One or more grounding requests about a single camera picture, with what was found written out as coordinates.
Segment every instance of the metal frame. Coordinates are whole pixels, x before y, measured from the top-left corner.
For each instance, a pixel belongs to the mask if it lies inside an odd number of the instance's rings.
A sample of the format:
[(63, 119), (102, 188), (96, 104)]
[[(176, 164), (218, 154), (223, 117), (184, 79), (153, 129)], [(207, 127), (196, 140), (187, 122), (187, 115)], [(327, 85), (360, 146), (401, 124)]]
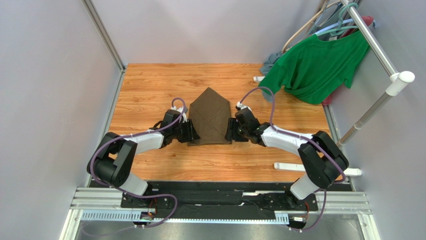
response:
[[(118, 69), (121, 71), (120, 80), (111, 103), (110, 113), (108, 119), (105, 122), (104, 133), (108, 131), (111, 123), (112, 115), (117, 103), (119, 92), (124, 78), (126, 66), (123, 64), (116, 48), (114, 47), (93, 2), (91, 0), (81, 0), (87, 11), (92, 18), (96, 28), (98, 29), (103, 41), (105, 42), (108, 51), (114, 59)], [(324, 0), (320, 0), (318, 6), (321, 6), (321, 2), (324, 4)], [(341, 0), (343, 4), (350, 3), (349, 0)], [(361, 16), (358, 14), (354, 7), (348, 8), (348, 14), (354, 19), (355, 24), (359, 27), (360, 31), (364, 34), (368, 43), (371, 45), (374, 53), (379, 59), (380, 63), (385, 68), (389, 75), (397, 73), (395, 66), (389, 60), (389, 57), (383, 51), (376, 38), (370, 32), (368, 27), (362, 21)], [(366, 112), (366, 114), (355, 124), (365, 124), (377, 111), (392, 98), (386, 93)], [(329, 124), (329, 129), (332, 138), (338, 142), (338, 145), (343, 146), (349, 141), (353, 135), (360, 129), (355, 128), (349, 130), (343, 138), (339, 141), (339, 132), (337, 131), (336, 124), (334, 122), (333, 113), (329, 106), (324, 107), (325, 115)], [(60, 235), (61, 240), (73, 240), (78, 232), (79, 224), (81, 220), (103, 220), (103, 221), (133, 221), (140, 215), (142, 211), (149, 211), (147, 208), (121, 208), (122, 193), (114, 188), (86, 188), (79, 187), (76, 190), (75, 196), (71, 203), (70, 210), (68, 212), (65, 224)], [(316, 201), (318, 208), (321, 209), (324, 200), (324, 193), (316, 193)], [(253, 221), (253, 220), (218, 220), (218, 219), (170, 219), (168, 222), (179, 222), (179, 223), (238, 223), (238, 224), (283, 224), (288, 220), (288, 214), (299, 213), (298, 211), (275, 211), (276, 220), (269, 221)], [(362, 231), (366, 240), (377, 240), (380, 239), (378, 234), (372, 211), (368, 203), (366, 194), (364, 192), (327, 192), (327, 204), (325, 206), (325, 215), (342, 215), (342, 214), (354, 214), (358, 215), (359, 222), (362, 227)]]
[[(254, 191), (242, 192), (242, 195), (258, 195), (267, 193), (284, 193), (284, 191)], [(324, 203), (324, 192), (315, 194), (319, 213)], [(122, 208), (123, 193), (115, 188), (79, 187), (71, 202), (67, 223), (71, 227), (79, 220), (101, 221), (134, 221), (139, 220), (141, 212), (150, 212), (149, 208)], [(324, 214), (326, 215), (371, 215), (367, 196), (364, 192), (328, 191)], [(176, 219), (170, 223), (225, 223), (225, 224), (285, 224), (288, 214), (300, 214), (303, 211), (275, 211), (276, 220), (228, 220), (228, 219)]]
[(103, 42), (106, 45), (106, 48), (108, 49), (109, 53), (111, 54), (112, 59), (114, 60), (115, 64), (117, 65), (117, 68), (124, 72), (126, 69), (126, 66), (124, 65), (122, 59), (120, 58), (119, 53), (117, 52), (117, 49), (114, 47), (113, 41), (111, 40), (110, 36), (108, 35), (107, 30), (105, 29), (104, 24), (101, 21), (101, 18), (99, 17), (98, 12), (96, 11), (95, 5), (93, 4), (92, 0), (81, 0), (84, 4), (84, 6), (87, 9), (87, 12), (90, 15), (90, 18), (92, 19), (94, 25), (96, 26), (100, 37), (102, 38)]

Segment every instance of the white arm segment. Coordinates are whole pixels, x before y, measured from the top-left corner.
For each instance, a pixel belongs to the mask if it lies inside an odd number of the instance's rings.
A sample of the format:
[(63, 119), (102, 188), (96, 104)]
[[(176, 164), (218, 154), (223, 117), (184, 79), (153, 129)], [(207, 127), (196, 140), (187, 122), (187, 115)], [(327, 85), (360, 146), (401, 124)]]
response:
[(137, 143), (135, 155), (138, 155), (148, 150), (161, 148), (164, 136), (159, 132), (154, 132), (142, 136), (129, 137), (125, 139)]
[[(312, 138), (312, 134), (298, 133), (294, 131), (284, 130), (279, 127), (275, 128), (293, 134), (297, 134), (299, 136), (305, 136), (309, 139)], [(308, 142), (306, 140), (300, 139), (300, 137), (289, 136), (280, 132), (276, 132), (272, 129), (272, 127), (268, 127), (263, 132), (262, 140), (267, 147), (282, 149), (297, 156), (299, 156), (298, 149), (300, 148), (300, 146)], [(312, 183), (307, 174), (299, 178), (290, 187), (291, 193), (293, 193), (293, 195), (299, 200), (305, 199), (309, 194), (315, 192), (317, 189), (319, 189), (319, 187)]]
[[(125, 138), (126, 140), (133, 141), (137, 143), (136, 153), (138, 155), (140, 153), (146, 152), (148, 150), (159, 149), (163, 144), (164, 136), (159, 133), (149, 133), (142, 136)], [(127, 180), (123, 185), (120, 186), (121, 189), (128, 193), (136, 194), (142, 196), (147, 190), (148, 183), (138, 176), (133, 174), (132, 172), (128, 176)]]
[[(298, 136), (305, 136), (309, 139), (312, 138), (312, 134), (303, 134), (294, 131), (285, 130), (279, 127), (276, 129), (297, 134)], [(283, 133), (276, 132), (272, 127), (268, 127), (262, 134), (263, 143), (267, 147), (282, 149), (284, 151), (290, 152), (299, 156), (298, 149), (302, 144), (307, 143), (306, 140), (302, 140), (299, 137), (285, 135)]]

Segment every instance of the white clip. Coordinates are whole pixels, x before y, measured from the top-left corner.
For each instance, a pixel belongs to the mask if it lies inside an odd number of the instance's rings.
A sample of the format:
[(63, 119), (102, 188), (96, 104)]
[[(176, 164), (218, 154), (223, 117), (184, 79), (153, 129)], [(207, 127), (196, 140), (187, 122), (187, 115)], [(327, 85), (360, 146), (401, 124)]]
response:
[[(180, 112), (180, 113), (182, 113), (184, 111), (184, 107), (183, 106), (179, 107), (179, 109), (177, 111)], [(183, 118), (183, 122), (184, 123), (188, 121), (186, 113), (182, 114), (182, 118)]]
[(265, 78), (265, 76), (255, 76), (253, 77), (253, 80), (255, 83), (260, 83)]
[(410, 71), (396, 72), (390, 77), (392, 84), (386, 88), (386, 93), (392, 97), (398, 95), (409, 83), (412, 83), (416, 76)]
[(272, 130), (274, 130), (276, 134), (279, 134), (279, 133), (280, 133), (280, 132), (278, 131), (278, 128), (276, 128), (276, 127), (275, 127), (275, 125), (271, 125), (271, 126), (273, 127), (273, 128), (272, 128)]
[(243, 105), (241, 102), (236, 102), (236, 107), (239, 109), (245, 109), (248, 108), (250, 111), (252, 111), (252, 109), (249, 106)]

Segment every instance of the white pipe connector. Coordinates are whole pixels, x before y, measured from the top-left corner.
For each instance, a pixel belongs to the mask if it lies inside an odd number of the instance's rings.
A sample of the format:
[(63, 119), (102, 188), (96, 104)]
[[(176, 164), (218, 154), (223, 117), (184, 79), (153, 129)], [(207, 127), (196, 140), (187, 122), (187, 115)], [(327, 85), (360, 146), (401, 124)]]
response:
[(414, 82), (416, 76), (410, 71), (397, 72), (390, 77), (392, 84), (386, 89), (389, 96), (395, 97), (398, 95), (409, 83)]
[(245, 108), (248, 108), (248, 109), (250, 109), (250, 111), (252, 110), (249, 106), (246, 106), (246, 105), (243, 105), (241, 102), (236, 102), (236, 107), (237, 108), (239, 108), (239, 109), (245, 109)]
[[(179, 113), (182, 113), (184, 111), (183, 106), (181, 106), (179, 108), (176, 108), (176, 106), (172, 106), (171, 109), (178, 111)], [(188, 119), (187, 119), (187, 114), (185, 112), (183, 113), (182, 117), (183, 117), (183, 122), (186, 123), (188, 121)]]
[(255, 76), (253, 77), (253, 80), (255, 83), (260, 83), (265, 78), (265, 76)]

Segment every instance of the metal pole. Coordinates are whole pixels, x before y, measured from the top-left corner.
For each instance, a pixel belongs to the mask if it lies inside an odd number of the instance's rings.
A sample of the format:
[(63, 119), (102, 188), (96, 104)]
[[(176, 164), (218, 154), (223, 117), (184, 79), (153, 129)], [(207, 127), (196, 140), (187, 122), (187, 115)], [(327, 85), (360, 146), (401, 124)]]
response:
[(119, 53), (117, 52), (117, 49), (114, 47), (113, 41), (111, 40), (110, 36), (107, 33), (107, 30), (105, 29), (104, 24), (101, 21), (101, 18), (99, 17), (98, 12), (96, 11), (95, 5), (93, 4), (92, 0), (81, 0), (84, 4), (84, 6), (87, 9), (87, 12), (89, 13), (94, 25), (96, 26), (101, 38), (103, 39), (103, 42), (106, 45), (106, 48), (108, 49), (109, 53), (112, 56), (112, 59), (114, 60), (115, 64), (117, 65), (117, 68), (123, 73), (126, 69), (126, 65), (123, 63), (122, 59), (120, 58)]
[(345, 146), (346, 143), (359, 131), (363, 126), (392, 98), (386, 92), (364, 113), (364, 115), (347, 131), (347, 133), (337, 142), (340, 148)]
[[(351, 3), (350, 0), (340, 0), (344, 5)], [(377, 39), (374, 37), (369, 27), (363, 21), (363, 18), (358, 13), (357, 9), (353, 6), (348, 7), (347, 12), (352, 17), (358, 29), (364, 35), (374, 54), (378, 58), (379, 62), (383, 66), (384, 70), (389, 76), (398, 73), (396, 67), (389, 59), (388, 55), (380, 46)], [(354, 135), (392, 98), (392, 95), (384, 93), (374, 104), (368, 109), (368, 111), (345, 133), (345, 135), (337, 142), (337, 146), (345, 146), (346, 143), (354, 137)]]
[[(363, 3), (363, 0), (353, 0), (353, 2), (354, 3), (357, 3), (358, 4), (358, 8), (361, 6), (361, 4)], [(350, 19), (351, 18), (351, 16), (349, 15), (349, 13), (348, 12), (345, 12), (344, 14), (343, 14), (343, 19), (344, 20), (346, 20), (346, 19)]]
[[(352, 1), (350, 1), (350, 0), (340, 0), (340, 1), (344, 5), (352, 3)], [(396, 67), (391, 62), (388, 55), (383, 50), (382, 46), (380, 46), (379, 42), (377, 41), (377, 39), (372, 34), (369, 27), (363, 21), (363, 18), (358, 13), (357, 9), (355, 9), (355, 7), (351, 6), (351, 7), (348, 7), (347, 12), (352, 17), (355, 24), (358, 26), (358, 29), (364, 35), (365, 39), (367, 40), (368, 44), (371, 46), (371, 49), (373, 50), (374, 54), (377, 56), (378, 60), (380, 61), (381, 65), (383, 66), (383, 68), (387, 72), (387, 74), (389, 76), (391, 76), (395, 73), (398, 73)]]

